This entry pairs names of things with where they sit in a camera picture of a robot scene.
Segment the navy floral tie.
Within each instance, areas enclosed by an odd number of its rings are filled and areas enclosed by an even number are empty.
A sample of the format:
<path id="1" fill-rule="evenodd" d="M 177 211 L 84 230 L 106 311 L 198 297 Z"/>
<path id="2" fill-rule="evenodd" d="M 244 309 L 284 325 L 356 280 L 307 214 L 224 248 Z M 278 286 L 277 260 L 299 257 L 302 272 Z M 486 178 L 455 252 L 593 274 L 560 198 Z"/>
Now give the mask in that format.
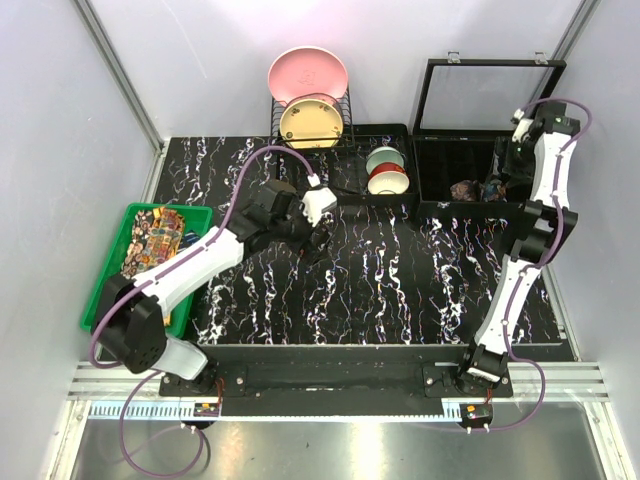
<path id="1" fill-rule="evenodd" d="M 499 179 L 481 185 L 481 201 L 486 203 L 506 202 L 507 188 Z"/>

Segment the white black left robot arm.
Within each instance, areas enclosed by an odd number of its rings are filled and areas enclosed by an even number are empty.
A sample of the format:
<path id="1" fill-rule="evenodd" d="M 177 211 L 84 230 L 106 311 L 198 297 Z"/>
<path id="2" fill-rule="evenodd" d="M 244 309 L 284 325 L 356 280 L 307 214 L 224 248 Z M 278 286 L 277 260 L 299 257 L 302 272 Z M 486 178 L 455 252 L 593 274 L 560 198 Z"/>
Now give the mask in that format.
<path id="1" fill-rule="evenodd" d="M 208 394 L 216 372 L 207 355 L 169 334 L 163 320 L 209 280 L 273 243 L 286 245 L 309 264 L 318 262 L 328 248 L 326 220 L 337 198 L 315 178 L 310 181 L 304 194 L 286 182 L 269 181 L 241 206 L 231 207 L 220 226 L 170 260 L 131 278 L 109 277 L 91 327 L 92 345 L 110 353 L 114 366 L 133 374 L 173 374 L 193 395 Z"/>

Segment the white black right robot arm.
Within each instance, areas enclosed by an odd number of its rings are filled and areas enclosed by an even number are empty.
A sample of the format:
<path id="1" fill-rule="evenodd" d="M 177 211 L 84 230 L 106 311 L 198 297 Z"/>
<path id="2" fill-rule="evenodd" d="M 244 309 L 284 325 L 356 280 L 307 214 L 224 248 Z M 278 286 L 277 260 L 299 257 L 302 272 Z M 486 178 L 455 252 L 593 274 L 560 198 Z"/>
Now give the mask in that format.
<path id="1" fill-rule="evenodd" d="M 522 109 L 514 114 L 516 151 L 533 155 L 532 190 L 520 208 L 488 314 L 454 371 L 455 387 L 463 395 L 496 388 L 506 377 L 513 333 L 529 291 L 577 224 L 578 214 L 570 210 L 568 180 L 581 126 L 566 115 L 566 108 L 565 102 L 551 101 L 532 118 Z"/>

